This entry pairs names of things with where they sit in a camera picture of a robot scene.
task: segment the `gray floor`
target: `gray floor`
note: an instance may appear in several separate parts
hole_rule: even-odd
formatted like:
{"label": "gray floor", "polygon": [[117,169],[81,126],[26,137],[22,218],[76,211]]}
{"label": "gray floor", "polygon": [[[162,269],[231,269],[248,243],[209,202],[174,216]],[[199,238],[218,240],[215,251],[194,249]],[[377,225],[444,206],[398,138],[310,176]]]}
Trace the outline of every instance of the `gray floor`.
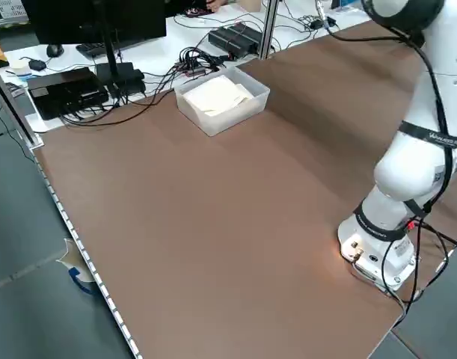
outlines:
{"label": "gray floor", "polygon": [[[5,51],[36,41],[24,31],[0,39]],[[102,300],[80,292],[54,261],[65,236],[34,164],[1,136],[0,358],[131,358]],[[14,274],[23,276],[14,280]],[[414,359],[408,348],[419,358],[457,358],[457,252],[396,336],[389,334],[371,358]]]}
{"label": "gray floor", "polygon": [[1,359],[132,358],[103,299],[55,262],[66,236],[35,164],[0,136]]}

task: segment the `black box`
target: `black box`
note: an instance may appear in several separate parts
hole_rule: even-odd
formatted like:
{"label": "black box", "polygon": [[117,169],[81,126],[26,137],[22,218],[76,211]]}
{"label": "black box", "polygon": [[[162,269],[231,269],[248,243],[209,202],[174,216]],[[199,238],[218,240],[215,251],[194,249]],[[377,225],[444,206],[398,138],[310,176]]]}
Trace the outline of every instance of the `black box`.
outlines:
{"label": "black box", "polygon": [[236,58],[243,58],[247,54],[256,53],[257,43],[251,38],[243,36],[233,28],[218,28],[208,34],[208,41],[218,48],[233,54]]}
{"label": "black box", "polygon": [[239,34],[239,36],[245,37],[246,39],[252,41],[254,43],[253,52],[256,54],[258,53],[262,37],[261,32],[254,30],[250,26],[247,26],[240,22],[233,26],[230,26],[229,29],[231,31],[235,31],[237,34]]}
{"label": "black box", "polygon": [[107,90],[88,67],[29,79],[28,92],[44,120],[108,101]]}

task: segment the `power adapter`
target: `power adapter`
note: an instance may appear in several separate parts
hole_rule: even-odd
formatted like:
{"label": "power adapter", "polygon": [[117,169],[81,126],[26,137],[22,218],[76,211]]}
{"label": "power adapter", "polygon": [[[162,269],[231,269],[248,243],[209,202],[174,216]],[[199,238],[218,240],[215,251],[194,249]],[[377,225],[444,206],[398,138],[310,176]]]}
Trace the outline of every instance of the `power adapter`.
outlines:
{"label": "power adapter", "polygon": [[[333,26],[336,26],[336,20],[333,19],[332,17],[327,16],[326,20],[328,21],[328,25],[330,26],[330,28],[332,28]],[[322,27],[323,27],[323,21],[321,19],[313,20],[310,23],[310,30],[319,30]]]}
{"label": "power adapter", "polygon": [[33,71],[42,71],[47,68],[47,64],[42,60],[35,60],[34,58],[28,58],[27,56],[22,56],[20,60],[23,58],[28,60],[28,68]]}

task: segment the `monitor stand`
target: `monitor stand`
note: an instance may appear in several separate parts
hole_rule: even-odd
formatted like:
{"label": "monitor stand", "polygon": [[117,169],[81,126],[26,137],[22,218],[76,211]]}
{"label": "monitor stand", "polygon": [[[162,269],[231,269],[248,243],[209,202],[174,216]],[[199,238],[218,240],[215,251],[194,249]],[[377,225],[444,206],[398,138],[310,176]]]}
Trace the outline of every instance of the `monitor stand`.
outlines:
{"label": "monitor stand", "polygon": [[114,99],[145,92],[144,74],[140,70],[135,70],[131,62],[117,64],[105,14],[105,0],[92,0],[92,2],[99,20],[108,60],[107,64],[96,65],[97,78],[102,82],[102,85],[107,86],[108,92]]}

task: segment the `desk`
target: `desk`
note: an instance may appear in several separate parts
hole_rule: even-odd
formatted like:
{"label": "desk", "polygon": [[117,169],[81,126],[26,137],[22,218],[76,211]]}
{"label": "desk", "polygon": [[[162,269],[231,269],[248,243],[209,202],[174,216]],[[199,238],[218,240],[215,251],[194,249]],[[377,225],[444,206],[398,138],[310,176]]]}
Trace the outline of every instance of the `desk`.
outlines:
{"label": "desk", "polygon": [[[419,61],[325,37],[243,69],[267,109],[214,138],[169,95],[121,126],[51,131],[35,155],[135,354],[365,358],[399,308],[350,275],[336,228],[372,188]],[[456,182],[429,222],[457,236]],[[421,255],[425,283],[442,255]]]}
{"label": "desk", "polygon": [[[311,3],[305,4],[299,0],[293,1],[292,3],[293,4],[290,5],[290,10],[294,17],[316,13],[314,5]],[[289,16],[285,6],[280,6],[279,14]],[[133,46],[132,48],[124,49],[123,59],[124,61],[132,62],[135,65],[135,68],[140,69],[142,72],[165,74],[177,61],[180,51],[188,46],[196,46],[211,28],[216,28],[221,25],[230,25],[235,21],[244,20],[248,21],[247,25],[252,28],[260,27],[263,29],[264,16],[264,13],[247,13],[237,4],[230,4],[221,7],[219,12],[204,17],[203,19],[188,19],[182,16],[177,16],[176,19],[174,19],[171,17],[167,19],[166,37],[149,40],[137,46]],[[341,28],[347,28],[360,22],[367,21],[367,16],[362,11],[353,10],[341,13],[337,19]],[[297,22],[281,16],[278,17],[278,22],[278,25],[289,25],[302,29],[302,26],[297,24]],[[193,28],[186,28],[180,24],[191,26]],[[318,35],[322,36],[324,33],[324,31],[320,31]],[[274,42],[274,46],[277,50],[279,50],[278,43],[281,45],[282,49],[284,49],[294,40],[307,40],[306,33],[300,33],[292,28],[286,27],[277,28],[274,35],[277,39],[277,42]],[[64,45],[64,48],[65,53],[61,57],[54,58],[49,62],[49,69],[56,71],[71,70],[76,64],[89,66],[93,69],[93,62],[90,62],[87,58],[81,55],[76,50],[76,45]],[[224,52],[209,44],[207,40],[202,42],[200,48],[212,55],[224,55]],[[44,61],[48,59],[46,56],[45,45],[10,51],[6,53],[6,56],[9,62],[19,60],[22,56],[42,59]],[[236,63],[227,63],[227,66],[241,64],[252,58],[254,57],[248,57],[244,60],[237,61]],[[97,63],[106,61],[106,57],[97,58],[96,60]],[[16,85],[26,85],[17,77],[6,73],[5,70],[6,69],[0,69],[1,77],[5,82],[13,82]],[[53,73],[53,71],[46,70],[43,73],[49,74]],[[159,79],[147,76],[145,81],[152,82],[152,84],[147,84],[147,92],[149,93],[156,88],[155,83],[159,82]],[[185,81],[187,81],[187,78],[185,76],[181,76],[173,83],[173,86],[181,85]],[[130,99],[134,101],[140,98],[142,98],[142,95],[131,96]],[[36,132],[46,132],[50,129],[63,126],[63,123],[59,119],[44,121],[40,118],[40,116],[31,116],[28,118],[28,122],[32,129]]]}

